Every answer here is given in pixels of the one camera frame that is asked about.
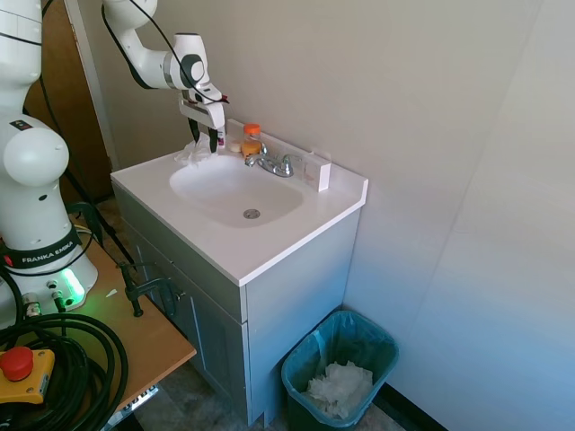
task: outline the emergency stop button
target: emergency stop button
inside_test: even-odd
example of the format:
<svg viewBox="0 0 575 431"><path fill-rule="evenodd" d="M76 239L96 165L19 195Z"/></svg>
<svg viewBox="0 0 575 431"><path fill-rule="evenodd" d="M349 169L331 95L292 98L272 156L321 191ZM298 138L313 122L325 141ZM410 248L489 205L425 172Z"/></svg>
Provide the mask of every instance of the emergency stop button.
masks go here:
<svg viewBox="0 0 575 431"><path fill-rule="evenodd" d="M34 353L27 347L13 347L0 356L0 369L10 382L19 382L34 368Z"/></svg>

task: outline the vanity cabinet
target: vanity cabinet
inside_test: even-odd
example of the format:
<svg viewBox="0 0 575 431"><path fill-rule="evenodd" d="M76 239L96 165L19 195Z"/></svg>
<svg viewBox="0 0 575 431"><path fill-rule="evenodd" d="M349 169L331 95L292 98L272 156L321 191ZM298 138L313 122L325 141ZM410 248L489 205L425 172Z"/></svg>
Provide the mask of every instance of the vanity cabinet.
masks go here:
<svg viewBox="0 0 575 431"><path fill-rule="evenodd" d="M137 260L157 265L140 269L142 277L168 277L176 286L172 322L198 350L191 362L246 425L261 415L268 425L282 406L284 358L342 304L359 210L237 286L123 188L114 189ZM151 297L164 307L158 292Z"/></svg>

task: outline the chrome faucet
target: chrome faucet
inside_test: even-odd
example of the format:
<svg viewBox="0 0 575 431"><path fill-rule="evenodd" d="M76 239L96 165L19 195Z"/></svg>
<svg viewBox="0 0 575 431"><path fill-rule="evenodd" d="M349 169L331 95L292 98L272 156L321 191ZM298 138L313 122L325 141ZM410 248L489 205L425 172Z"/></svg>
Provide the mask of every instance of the chrome faucet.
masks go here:
<svg viewBox="0 0 575 431"><path fill-rule="evenodd" d="M257 163L263 169L274 175L278 175L281 178L289 178L294 175L293 160L302 160L302 158L297 155L286 154L279 160L276 157L269 156L268 147L261 143L261 152L259 154L249 155L245 159L245 165L252 168L253 165Z"/></svg>

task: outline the teal trash can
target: teal trash can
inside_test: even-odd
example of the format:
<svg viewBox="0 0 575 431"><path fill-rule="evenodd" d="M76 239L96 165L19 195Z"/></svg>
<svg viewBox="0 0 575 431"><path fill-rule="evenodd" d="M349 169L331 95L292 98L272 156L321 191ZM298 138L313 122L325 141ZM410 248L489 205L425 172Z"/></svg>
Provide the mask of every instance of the teal trash can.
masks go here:
<svg viewBox="0 0 575 431"><path fill-rule="evenodd" d="M394 339L356 312L335 312L287 356L281 379L287 390L291 431L352 430L394 369L399 348ZM307 383L325 374L327 365L348 361L373 373L374 388L345 419L325 416L304 397Z"/></svg>

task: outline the wall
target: wall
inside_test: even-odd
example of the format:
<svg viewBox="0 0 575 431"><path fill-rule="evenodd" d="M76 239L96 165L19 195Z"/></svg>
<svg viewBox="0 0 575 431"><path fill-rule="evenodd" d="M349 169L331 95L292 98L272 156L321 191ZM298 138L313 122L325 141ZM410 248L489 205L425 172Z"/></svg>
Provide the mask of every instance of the wall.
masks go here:
<svg viewBox="0 0 575 431"><path fill-rule="evenodd" d="M79 0L120 163L176 151L190 132L175 94L134 84L98 3ZM569 227L571 101L555 100L569 84L537 44L553 61L575 50L554 45L566 0L545 1L529 39L541 3L170 0L155 16L202 34L228 117L370 179L346 304L397 337L391 383L452 430L539 429L553 406L534 387L558 406L546 429L568 419L570 236L549 229ZM151 26L140 34L165 49ZM564 158L531 177L551 132Z"/></svg>
<svg viewBox="0 0 575 431"><path fill-rule="evenodd" d="M452 430L575 429L573 16L544 2L404 344L395 380Z"/></svg>

